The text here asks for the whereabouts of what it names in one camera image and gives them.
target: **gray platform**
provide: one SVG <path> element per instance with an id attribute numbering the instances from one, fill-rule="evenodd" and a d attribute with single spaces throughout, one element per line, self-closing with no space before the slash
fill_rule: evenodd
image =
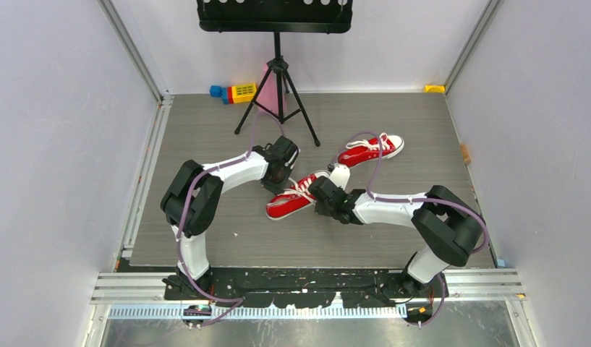
<path id="1" fill-rule="evenodd" d="M 444 96 L 440 94 L 302 94 L 320 138 L 315 147 L 301 115 L 284 125 L 286 136 L 302 152 L 292 178 L 326 168 L 343 142 L 356 132 L 398 134 L 404 150 L 383 161 L 375 192 L 426 192 L 434 184 L 474 204 Z M 287 98 L 289 109 L 296 103 Z M 183 162 L 215 163 L 242 154 L 249 145 L 252 117 L 240 135 L 233 131 L 245 104 L 223 105 L 208 95 L 178 95 L 156 164 L 147 205 L 132 254 L 133 265 L 175 265 L 174 235 L 159 203 Z M 256 145 L 274 142 L 280 132 L 269 116 L 260 116 Z M 353 168 L 348 190 L 365 188 L 373 163 Z M 212 265 L 276 267 L 403 267 L 425 243 L 414 229 L 383 224 L 343 226 L 321 217 L 313 207 L 272 221 L 265 204 L 272 194 L 250 182 L 227 192 L 208 229 Z M 489 252 L 471 257 L 468 267 L 493 267 Z"/>

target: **white wall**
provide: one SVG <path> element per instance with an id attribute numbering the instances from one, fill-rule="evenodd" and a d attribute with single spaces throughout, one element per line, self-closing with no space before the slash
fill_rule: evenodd
<path id="1" fill-rule="evenodd" d="M 505 1 L 449 93 L 548 346 L 591 346 L 591 0 Z"/>
<path id="2" fill-rule="evenodd" d="M 263 64 L 273 58 L 271 33 L 201 30 L 195 0 L 114 3 L 136 45 L 144 47 L 147 64 L 160 72 L 154 74 L 156 80 L 164 80 L 171 93 L 207 93 L 212 84 L 260 82 Z M 443 85 L 486 3 L 356 0 L 349 32 L 285 33 L 283 55 L 299 90 Z"/>
<path id="3" fill-rule="evenodd" d="M 0 1 L 0 346 L 78 346 L 155 103 L 97 1 Z"/>

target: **black mounting base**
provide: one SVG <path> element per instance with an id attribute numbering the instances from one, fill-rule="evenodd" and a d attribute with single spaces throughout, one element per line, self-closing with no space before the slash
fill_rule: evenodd
<path id="1" fill-rule="evenodd" d="M 315 146 L 318 147 L 318 146 L 320 146 L 320 140 L 316 136 L 314 127 L 312 127 L 312 123 L 310 122 L 310 118 L 308 118 L 308 113 L 306 113 L 306 109 L 304 108 L 304 104 L 302 103 L 302 100 L 299 98 L 299 93 L 297 93 L 297 90 L 295 89 L 295 85 L 293 84 L 293 80 L 291 79 L 291 75 L 289 75 L 289 70 L 288 70 L 289 65 L 286 63 L 286 61 L 284 61 L 284 59 L 280 53 L 280 33 L 274 33 L 274 51 L 276 53 L 276 56 L 274 57 L 274 59 L 268 61 L 268 71 L 266 71 L 265 74 L 263 75 L 263 79 L 261 80 L 261 83 L 259 84 L 259 87 L 257 88 L 257 92 L 255 93 L 255 96 L 252 97 L 252 100 L 248 104 L 248 107 L 246 108 L 246 111 L 244 112 L 244 116 L 242 116 L 242 119 L 240 120 L 237 128 L 235 129 L 234 134 L 239 134 L 240 130 L 242 129 L 242 125 L 244 125 L 244 122 L 246 121 L 248 114 L 252 110 L 252 106 L 257 105 L 257 106 L 259 106 L 259 108 L 263 109 L 265 112 L 267 112 L 271 116 L 278 119 L 280 124 L 284 124 L 285 121 L 287 121 L 291 117 L 293 117 L 296 114 L 298 114 L 299 112 L 301 112 L 302 115 L 304 116 L 304 120 L 306 121 L 306 124 L 308 125 L 308 129 L 310 130 L 312 138 L 314 139 Z M 267 82 L 268 77 L 270 76 L 270 73 L 272 73 L 272 72 L 274 74 L 276 74 L 276 90 L 277 90 L 277 94 L 278 94 L 277 98 L 278 98 L 278 109 L 279 109 L 278 114 L 272 112 L 272 110 L 265 107 L 261 103 L 257 102 L 257 97 L 259 96 L 261 89 L 263 89 L 263 86 Z M 284 84 L 284 87 L 286 88 L 287 92 L 289 92 L 289 86 L 291 87 L 291 91 L 293 92 L 293 96 L 295 97 L 295 100 L 297 101 L 297 105 L 299 106 L 299 108 L 297 110 L 291 112 L 287 116 L 284 115 L 284 104 L 283 104 L 283 94 L 282 94 L 283 84 Z"/>
<path id="2" fill-rule="evenodd" d="M 337 292 L 344 308 L 392 307 L 413 298 L 402 287 L 401 273 L 387 269 L 213 267 L 199 282 L 210 294 L 226 299 L 242 297 L 243 307 L 255 308 L 271 304 L 278 308 L 291 304 L 296 308 L 327 307 Z M 204 299 L 192 289 L 184 274 L 171 275 L 164 283 L 165 300 Z M 440 282 L 434 279 L 414 297 L 439 297 L 441 292 Z"/>

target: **red sneaker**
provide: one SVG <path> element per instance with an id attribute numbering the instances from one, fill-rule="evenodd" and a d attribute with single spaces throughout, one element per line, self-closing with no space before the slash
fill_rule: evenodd
<path id="1" fill-rule="evenodd" d="M 308 192 L 308 187 L 322 176 L 329 177 L 329 172 L 325 170 L 316 171 L 298 182 L 289 178 L 295 185 L 270 200 L 265 206 L 265 214 L 271 220 L 281 220 L 305 207 L 314 205 L 316 199 Z"/>
<path id="2" fill-rule="evenodd" d="M 380 134 L 383 143 L 383 160 L 392 158 L 404 149 L 404 139 L 397 135 Z M 338 156 L 338 163 L 350 168 L 378 158 L 380 152 L 376 138 L 349 142 L 347 150 Z"/>

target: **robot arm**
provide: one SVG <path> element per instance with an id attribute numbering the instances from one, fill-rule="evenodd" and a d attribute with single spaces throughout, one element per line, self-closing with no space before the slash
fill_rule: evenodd
<path id="1" fill-rule="evenodd" d="M 427 193 L 414 195 L 377 194 L 374 199 L 365 189 L 346 193 L 330 179 L 320 177 L 308 191 L 317 199 L 315 211 L 331 216 L 343 224 L 387 223 L 416 228 L 427 246 L 413 255 L 405 267 L 402 288 L 411 295 L 424 291 L 434 276 L 448 266 L 464 266 L 478 241 L 482 229 L 462 211 L 429 202 L 381 202 L 379 197 L 412 200 L 434 197 L 467 206 L 451 191 L 433 186 Z"/>
<path id="2" fill-rule="evenodd" d="M 182 164 L 161 200 L 161 209 L 174 234 L 178 231 L 184 201 L 193 179 L 204 170 L 218 167 L 197 183 L 197 195 L 191 199 L 187 219 L 182 226 L 181 254 L 195 280 L 210 268 L 205 256 L 205 230 L 212 224 L 221 194 L 249 181 L 260 181 L 270 192 L 282 193 L 298 154 L 297 146 L 280 136 L 273 145 L 255 146 L 246 160 L 230 166 L 226 164 L 244 158 L 246 153 L 220 163 L 200 165 L 188 160 Z"/>

